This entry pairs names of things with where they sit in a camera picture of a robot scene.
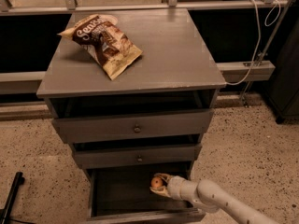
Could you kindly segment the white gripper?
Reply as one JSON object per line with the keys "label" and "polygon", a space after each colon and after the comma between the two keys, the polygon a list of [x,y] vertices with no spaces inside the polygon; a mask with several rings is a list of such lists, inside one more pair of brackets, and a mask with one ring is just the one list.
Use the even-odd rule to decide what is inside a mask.
{"label": "white gripper", "polygon": [[167,187],[162,186],[159,188],[150,187],[149,189],[160,196],[171,197],[175,200],[183,200],[187,202],[197,202],[199,195],[197,192],[198,184],[180,176],[171,176],[169,174],[157,173],[154,177],[160,177]]}

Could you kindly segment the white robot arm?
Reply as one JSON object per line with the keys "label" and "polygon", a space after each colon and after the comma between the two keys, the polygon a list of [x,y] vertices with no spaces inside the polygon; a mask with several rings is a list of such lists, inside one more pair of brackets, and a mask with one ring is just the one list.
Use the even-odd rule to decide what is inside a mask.
{"label": "white robot arm", "polygon": [[178,175],[157,173],[151,179],[149,188],[157,195],[187,201],[208,213],[221,209],[238,224],[278,224],[274,219],[240,202],[211,180],[193,182]]}

